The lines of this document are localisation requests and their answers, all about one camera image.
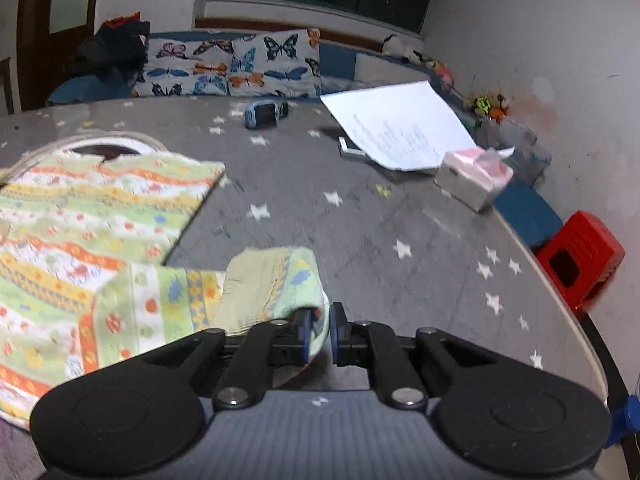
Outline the striped floral baby garment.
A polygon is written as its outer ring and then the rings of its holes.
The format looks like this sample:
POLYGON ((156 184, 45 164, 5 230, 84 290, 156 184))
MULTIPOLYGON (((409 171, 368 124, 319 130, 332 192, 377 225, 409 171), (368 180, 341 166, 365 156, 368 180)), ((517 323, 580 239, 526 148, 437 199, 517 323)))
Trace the striped floral baby garment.
POLYGON ((206 328, 231 336, 329 300, 305 247, 246 248, 222 271, 170 268, 221 162, 160 148, 107 158, 52 143, 1 173, 1 416, 27 428, 71 379, 206 328))

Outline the dark clothes pile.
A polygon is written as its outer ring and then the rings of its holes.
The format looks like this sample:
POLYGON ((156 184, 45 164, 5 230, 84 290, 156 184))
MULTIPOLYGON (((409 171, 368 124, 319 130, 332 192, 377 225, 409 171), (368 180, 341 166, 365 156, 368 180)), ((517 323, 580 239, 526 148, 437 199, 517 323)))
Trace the dark clothes pile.
POLYGON ((142 21, 140 12, 104 21, 78 49, 75 65, 78 75, 106 79, 117 72, 123 80, 131 79, 148 58, 149 34, 150 22, 142 21))

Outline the grey star bed mat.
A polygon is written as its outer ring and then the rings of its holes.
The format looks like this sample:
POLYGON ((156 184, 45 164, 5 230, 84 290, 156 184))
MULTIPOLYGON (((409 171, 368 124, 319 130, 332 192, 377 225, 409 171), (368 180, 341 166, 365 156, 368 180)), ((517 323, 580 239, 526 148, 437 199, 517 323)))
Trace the grey star bed mat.
POLYGON ((493 211, 474 214, 424 177, 383 175, 338 152, 337 126, 302 103, 253 142, 225 98, 144 98, 2 119, 1 158, 126 128, 220 160, 229 183, 172 251, 222 266, 245 247, 302 245, 352 322, 390 326, 425 410, 378 400, 368 374, 320 362, 312 388, 206 412, 196 441, 155 479, 591 479, 608 431, 606 382, 570 311, 493 211))

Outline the pink tissue pack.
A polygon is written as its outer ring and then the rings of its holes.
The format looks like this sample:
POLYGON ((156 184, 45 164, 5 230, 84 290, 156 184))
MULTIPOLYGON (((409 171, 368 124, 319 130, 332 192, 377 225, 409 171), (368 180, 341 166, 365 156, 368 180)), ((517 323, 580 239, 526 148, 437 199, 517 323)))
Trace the pink tissue pack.
POLYGON ((467 148, 447 152, 436 174, 435 183, 474 212, 486 209, 513 178, 506 159, 514 148, 467 148))

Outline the white paper sheet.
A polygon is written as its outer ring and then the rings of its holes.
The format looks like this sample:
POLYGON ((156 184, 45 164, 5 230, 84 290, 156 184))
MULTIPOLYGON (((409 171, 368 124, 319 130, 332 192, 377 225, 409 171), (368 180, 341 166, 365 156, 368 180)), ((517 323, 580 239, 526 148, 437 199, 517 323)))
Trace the white paper sheet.
POLYGON ((389 170, 435 170, 446 153, 475 146, 427 81, 326 94, 321 101, 352 143, 389 170))

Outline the blue smart watch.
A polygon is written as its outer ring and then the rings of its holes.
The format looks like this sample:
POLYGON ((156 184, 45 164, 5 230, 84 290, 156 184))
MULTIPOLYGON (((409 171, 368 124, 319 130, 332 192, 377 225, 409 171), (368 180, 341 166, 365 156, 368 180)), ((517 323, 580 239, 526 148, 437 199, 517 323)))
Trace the blue smart watch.
POLYGON ((282 119, 290 114, 288 102, 262 100, 250 103, 244 110, 245 127, 250 130, 260 130, 275 127, 282 119))

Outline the red plastic stool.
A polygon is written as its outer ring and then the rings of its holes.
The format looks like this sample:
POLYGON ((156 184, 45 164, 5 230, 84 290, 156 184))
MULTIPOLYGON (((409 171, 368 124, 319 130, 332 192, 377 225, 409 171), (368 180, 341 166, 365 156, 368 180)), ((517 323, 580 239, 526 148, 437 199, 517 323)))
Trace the red plastic stool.
POLYGON ((578 210, 535 255, 567 307, 582 318, 608 286, 626 252, 598 217, 578 210))

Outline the clear storage box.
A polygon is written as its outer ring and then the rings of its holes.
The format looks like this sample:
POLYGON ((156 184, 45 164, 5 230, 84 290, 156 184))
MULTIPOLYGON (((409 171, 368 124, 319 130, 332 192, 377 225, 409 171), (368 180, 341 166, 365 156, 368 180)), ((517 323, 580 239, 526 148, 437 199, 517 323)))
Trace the clear storage box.
POLYGON ((503 118, 501 122, 481 119, 476 143, 496 151, 512 150, 506 163, 514 170, 514 179, 521 185, 533 186, 552 162, 551 153, 538 143, 536 133, 509 118, 503 118))

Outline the plush toys pile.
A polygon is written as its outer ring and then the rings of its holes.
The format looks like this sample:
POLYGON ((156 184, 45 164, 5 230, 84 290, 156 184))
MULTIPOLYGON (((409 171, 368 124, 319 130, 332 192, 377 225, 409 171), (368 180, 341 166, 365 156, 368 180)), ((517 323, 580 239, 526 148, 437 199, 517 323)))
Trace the plush toys pile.
POLYGON ((500 124, 508 117, 510 101, 500 91, 475 92, 464 96, 456 88, 454 73, 444 62, 406 46, 395 34, 383 40, 382 55, 396 58, 401 63, 425 67, 434 76, 433 82, 437 89, 445 96, 454 96, 465 110, 480 118, 489 118, 500 124))

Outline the grey plain pillow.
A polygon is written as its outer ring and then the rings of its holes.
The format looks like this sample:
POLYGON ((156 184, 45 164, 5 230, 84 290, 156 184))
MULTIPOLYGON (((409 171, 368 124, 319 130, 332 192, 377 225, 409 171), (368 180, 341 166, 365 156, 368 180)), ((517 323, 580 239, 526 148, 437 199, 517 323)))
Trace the grey plain pillow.
POLYGON ((354 82, 352 90, 378 88, 392 84, 412 84, 430 81, 431 77, 420 70, 392 63, 386 58, 358 53, 356 55, 354 82))

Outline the butterfly print pillow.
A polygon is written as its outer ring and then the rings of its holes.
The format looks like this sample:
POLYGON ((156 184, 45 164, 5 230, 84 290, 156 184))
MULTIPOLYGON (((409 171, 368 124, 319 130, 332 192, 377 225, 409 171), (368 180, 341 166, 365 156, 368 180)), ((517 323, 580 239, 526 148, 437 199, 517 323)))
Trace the butterfly print pillow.
POLYGON ((322 93, 320 30, 304 28, 235 39, 154 38, 134 96, 275 96, 322 93))

